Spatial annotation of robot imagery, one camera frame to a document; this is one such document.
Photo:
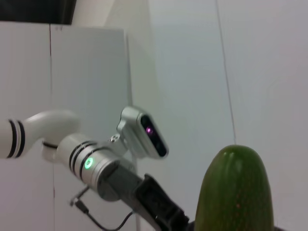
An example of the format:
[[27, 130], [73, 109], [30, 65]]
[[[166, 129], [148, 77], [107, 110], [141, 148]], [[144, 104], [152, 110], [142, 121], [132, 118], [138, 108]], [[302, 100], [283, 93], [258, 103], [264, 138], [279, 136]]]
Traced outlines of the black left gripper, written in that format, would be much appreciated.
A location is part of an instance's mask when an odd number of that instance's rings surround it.
[[190, 229], [188, 216], [150, 175], [146, 174], [142, 179], [124, 167], [117, 167], [107, 182], [120, 200], [146, 220], [154, 230]]

